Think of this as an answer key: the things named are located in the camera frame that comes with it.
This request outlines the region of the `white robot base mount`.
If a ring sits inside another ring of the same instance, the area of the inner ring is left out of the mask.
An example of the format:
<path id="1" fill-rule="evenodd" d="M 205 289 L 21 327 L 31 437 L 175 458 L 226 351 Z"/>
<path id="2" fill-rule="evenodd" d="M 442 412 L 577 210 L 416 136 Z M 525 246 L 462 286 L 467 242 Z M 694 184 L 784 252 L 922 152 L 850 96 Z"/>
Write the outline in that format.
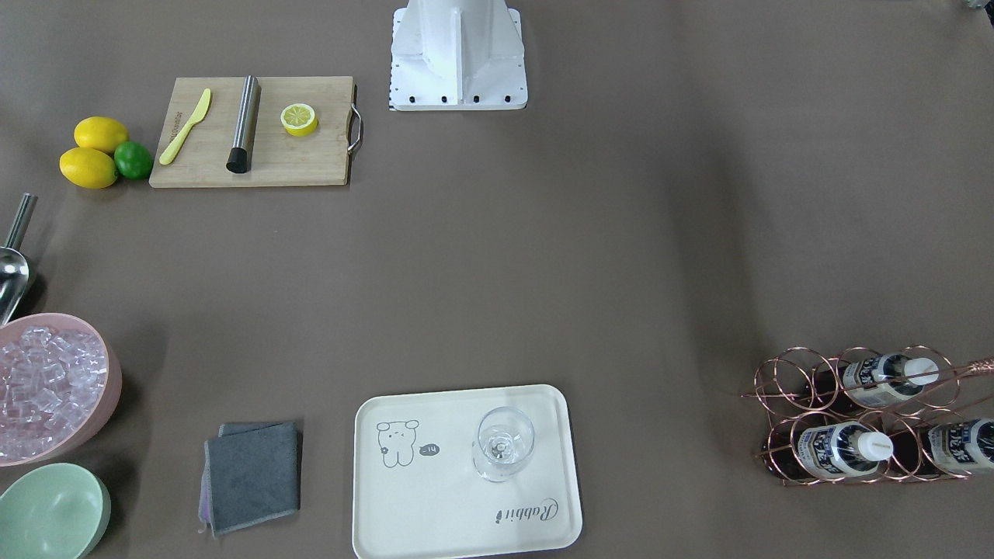
<path id="1" fill-rule="evenodd" d="M 391 110 L 527 106 L 521 14 L 506 2 L 409 1 L 391 21 Z"/>

